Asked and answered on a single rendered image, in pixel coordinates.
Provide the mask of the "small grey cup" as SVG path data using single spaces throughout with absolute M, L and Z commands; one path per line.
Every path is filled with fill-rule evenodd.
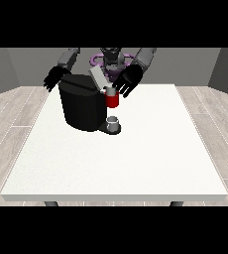
M 107 123 L 107 130 L 110 132 L 115 132 L 119 128 L 119 120 L 116 116 L 109 116 L 106 119 L 106 123 Z

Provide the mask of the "black coffee machine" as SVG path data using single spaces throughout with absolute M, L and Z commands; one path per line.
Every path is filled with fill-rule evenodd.
M 65 121 L 71 127 L 86 132 L 102 131 L 109 135 L 121 132 L 107 130 L 106 91 L 97 89 L 92 77 L 84 74 L 66 74 L 58 84 Z

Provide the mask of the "pale grey machine lid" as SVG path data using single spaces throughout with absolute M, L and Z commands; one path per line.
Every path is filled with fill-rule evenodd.
M 94 67 L 92 67 L 89 70 L 89 74 L 92 77 L 97 89 L 99 91 L 106 91 L 106 87 L 107 86 L 112 86 L 106 79 L 106 77 L 104 76 L 102 69 L 100 68 L 99 65 L 96 65 Z

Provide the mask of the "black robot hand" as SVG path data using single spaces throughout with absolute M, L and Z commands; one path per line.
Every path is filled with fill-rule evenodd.
M 48 76 L 44 79 L 44 87 L 48 92 L 51 92 L 53 88 L 60 82 L 61 78 L 70 73 L 70 71 L 62 66 L 54 66 Z
M 137 64 L 130 64 L 120 72 L 112 86 L 126 98 L 139 84 L 142 77 L 142 68 Z

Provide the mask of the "red pod holder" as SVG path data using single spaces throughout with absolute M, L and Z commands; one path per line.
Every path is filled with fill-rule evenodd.
M 106 98 L 106 106 L 109 108 L 115 108 L 119 105 L 119 94 L 115 96 L 105 95 Z

